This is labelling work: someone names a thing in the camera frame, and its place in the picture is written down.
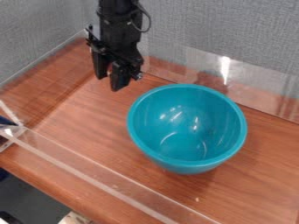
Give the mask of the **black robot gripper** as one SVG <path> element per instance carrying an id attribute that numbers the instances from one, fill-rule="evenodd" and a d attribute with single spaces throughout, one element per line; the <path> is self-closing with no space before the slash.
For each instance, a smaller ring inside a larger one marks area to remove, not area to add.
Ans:
<path id="1" fill-rule="evenodd" d="M 88 46 L 99 80 L 108 76 L 111 89 L 124 88 L 131 81 L 130 68 L 140 71 L 144 59 L 138 50 L 142 39 L 143 11 L 139 0 L 98 0 L 99 25 L 90 24 Z"/>

